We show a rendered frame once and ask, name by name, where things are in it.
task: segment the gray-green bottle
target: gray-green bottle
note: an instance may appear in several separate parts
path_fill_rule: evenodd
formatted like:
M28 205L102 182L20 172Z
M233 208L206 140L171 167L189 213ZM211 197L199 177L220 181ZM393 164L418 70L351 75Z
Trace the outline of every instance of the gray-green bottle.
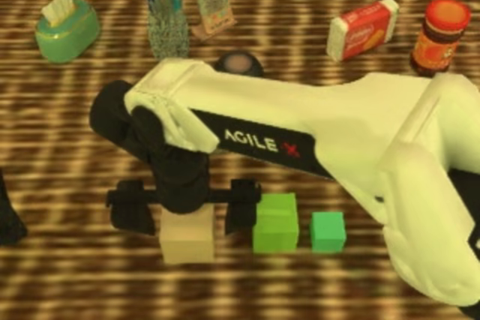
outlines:
M187 17L182 0L147 0L148 39L154 57L187 58L189 50Z

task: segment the peanut butter jar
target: peanut butter jar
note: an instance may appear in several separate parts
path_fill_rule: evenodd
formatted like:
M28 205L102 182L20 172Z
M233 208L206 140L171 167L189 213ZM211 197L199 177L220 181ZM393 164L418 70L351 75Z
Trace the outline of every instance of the peanut butter jar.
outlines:
M420 34L410 56L420 76L445 72L470 22L470 9L458 0L433 0L427 6Z

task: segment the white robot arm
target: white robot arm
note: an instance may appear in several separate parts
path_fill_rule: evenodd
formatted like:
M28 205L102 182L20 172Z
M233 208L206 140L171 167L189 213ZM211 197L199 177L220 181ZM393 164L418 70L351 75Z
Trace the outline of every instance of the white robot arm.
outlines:
M446 304L479 302L480 201L463 199L452 181L480 190L480 96L467 78L371 73L316 87L166 59L124 104L156 114L170 145L223 149L338 181L383 225L406 282Z

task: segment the green tissue box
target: green tissue box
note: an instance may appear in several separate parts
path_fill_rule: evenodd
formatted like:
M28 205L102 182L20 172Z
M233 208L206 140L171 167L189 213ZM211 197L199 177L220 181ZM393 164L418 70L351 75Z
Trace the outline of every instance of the green tissue box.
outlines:
M82 54L100 34L95 9L84 0L73 0L75 11L62 24L38 21L35 38L41 55L52 63L66 63Z
M310 237L314 253L340 253L347 239L344 213L339 211L312 213Z
M299 241L299 217L295 194L264 194L256 209L253 252L295 251Z

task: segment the tabletop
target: tabletop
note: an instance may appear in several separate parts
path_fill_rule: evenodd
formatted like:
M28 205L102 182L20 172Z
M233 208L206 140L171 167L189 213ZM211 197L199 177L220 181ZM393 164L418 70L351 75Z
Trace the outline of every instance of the tabletop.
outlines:
M35 44L49 0L0 0L0 165L14 207L29 228L20 244L0 249L0 319L463 319L405 284L392 270L381 228L335 182L235 154L212 158L212 186L255 177L266 192L294 192L298 251L254 256L249 234L221 236L212 265L166 266L155 237L116 231L105 195L119 180L152 184L143 164L89 129L88 112L103 84L136 82L155 60L144 0L87 0L103 31L69 64L49 64ZM371 71L411 73L409 53L429 0L397 0L393 40L350 61L326 56L333 16L374 0L232 0L238 24L190 56L214 61L244 48L266 76L335 85ZM480 84L480 0L451 71ZM185 8L198 21L194 0ZM342 211L348 240L338 255L311 254L312 211Z

